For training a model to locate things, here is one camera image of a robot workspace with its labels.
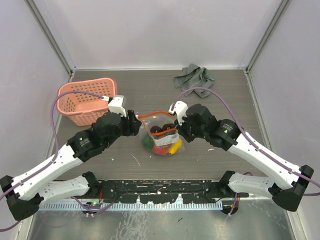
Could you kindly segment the dark brown round fruit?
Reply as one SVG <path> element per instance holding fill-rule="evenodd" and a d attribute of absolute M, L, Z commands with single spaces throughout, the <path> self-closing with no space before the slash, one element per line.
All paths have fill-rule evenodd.
<path fill-rule="evenodd" d="M 154 125 L 150 128 L 151 134 L 157 134 L 157 133 L 161 133 L 161 132 L 162 132 L 162 128 L 157 125 Z"/>

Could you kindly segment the yellow lemon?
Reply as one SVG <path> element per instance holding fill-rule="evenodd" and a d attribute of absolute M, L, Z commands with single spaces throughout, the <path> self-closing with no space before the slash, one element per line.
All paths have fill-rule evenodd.
<path fill-rule="evenodd" d="M 170 155 L 174 155 L 182 146 L 183 146 L 183 141 L 181 139 L 179 139 L 177 142 L 172 144 L 172 146 L 169 149 L 168 153 Z"/>

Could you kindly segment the clear zip top bag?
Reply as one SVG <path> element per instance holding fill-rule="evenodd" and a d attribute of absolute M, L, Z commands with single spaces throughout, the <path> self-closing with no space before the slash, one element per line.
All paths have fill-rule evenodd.
<path fill-rule="evenodd" d="M 156 111 L 137 115 L 136 118 L 141 122 L 138 133 L 140 143 L 146 150 L 161 156 L 171 156 L 185 150 L 175 119 L 169 113 Z"/>

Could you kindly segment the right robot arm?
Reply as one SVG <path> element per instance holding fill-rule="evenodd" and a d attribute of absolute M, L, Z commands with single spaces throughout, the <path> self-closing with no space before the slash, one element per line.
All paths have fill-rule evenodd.
<path fill-rule="evenodd" d="M 276 205 L 295 212 L 308 187 L 314 170 L 298 166 L 279 157 L 230 119 L 218 120 L 201 104 L 191 107 L 178 101 L 169 108 L 176 116 L 178 133 L 188 142 L 199 138 L 215 148 L 234 154 L 259 169 L 264 177 L 228 170 L 219 180 L 219 191 L 225 197 L 248 193 L 271 199 Z"/>

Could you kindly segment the dark green fruit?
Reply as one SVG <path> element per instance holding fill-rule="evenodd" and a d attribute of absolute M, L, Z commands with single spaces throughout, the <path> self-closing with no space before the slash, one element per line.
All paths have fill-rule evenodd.
<path fill-rule="evenodd" d="M 152 150 L 154 147 L 154 140 L 149 134 L 146 134 L 141 139 L 141 144 L 147 150 Z"/>

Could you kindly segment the pink plastic basket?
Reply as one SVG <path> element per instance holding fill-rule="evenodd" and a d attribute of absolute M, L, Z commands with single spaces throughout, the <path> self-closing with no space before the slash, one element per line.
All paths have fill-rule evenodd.
<path fill-rule="evenodd" d="M 118 86 L 115 80 L 107 77 L 69 82 L 62 85 L 58 90 L 58 95 L 72 92 L 59 98 L 57 110 L 63 116 L 68 117 L 79 127 L 90 126 L 108 111 L 108 103 L 98 97 L 73 93 L 83 91 L 94 93 L 100 96 L 114 97 L 118 94 Z"/>

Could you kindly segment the red apple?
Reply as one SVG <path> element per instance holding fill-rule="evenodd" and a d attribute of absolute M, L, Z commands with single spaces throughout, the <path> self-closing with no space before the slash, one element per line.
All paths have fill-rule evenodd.
<path fill-rule="evenodd" d="M 162 155 L 162 156 L 169 155 L 169 153 L 168 153 L 169 150 L 170 150 L 169 148 L 160 148 L 156 145 L 153 147 L 154 153 L 157 155 Z"/>

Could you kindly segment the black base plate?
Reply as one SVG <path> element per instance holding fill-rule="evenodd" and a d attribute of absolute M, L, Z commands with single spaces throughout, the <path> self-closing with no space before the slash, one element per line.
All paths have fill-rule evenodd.
<path fill-rule="evenodd" d="M 183 204 L 209 204 L 235 195 L 213 180 L 103 180 L 95 190 L 76 198 L 101 198 L 104 203 L 172 204 L 181 197 Z"/>

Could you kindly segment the grey crumpled cloth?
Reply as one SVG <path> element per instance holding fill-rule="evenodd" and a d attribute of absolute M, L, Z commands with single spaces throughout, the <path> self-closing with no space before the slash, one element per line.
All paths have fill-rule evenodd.
<path fill-rule="evenodd" d="M 209 89 L 214 83 L 215 79 L 208 69 L 195 64 L 183 67 L 181 73 L 173 79 L 174 87 L 179 88 L 182 92 L 195 87 Z"/>

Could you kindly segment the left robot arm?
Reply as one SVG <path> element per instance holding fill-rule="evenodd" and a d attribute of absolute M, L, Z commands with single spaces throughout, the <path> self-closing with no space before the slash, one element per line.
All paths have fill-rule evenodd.
<path fill-rule="evenodd" d="M 42 203 L 56 194 L 45 185 L 66 171 L 87 162 L 109 148 L 119 137 L 136 136 L 141 122 L 133 110 L 126 115 L 107 112 L 92 126 L 77 132 L 50 158 L 16 177 L 5 175 L 0 179 L 10 213 L 16 221 L 35 214 Z"/>

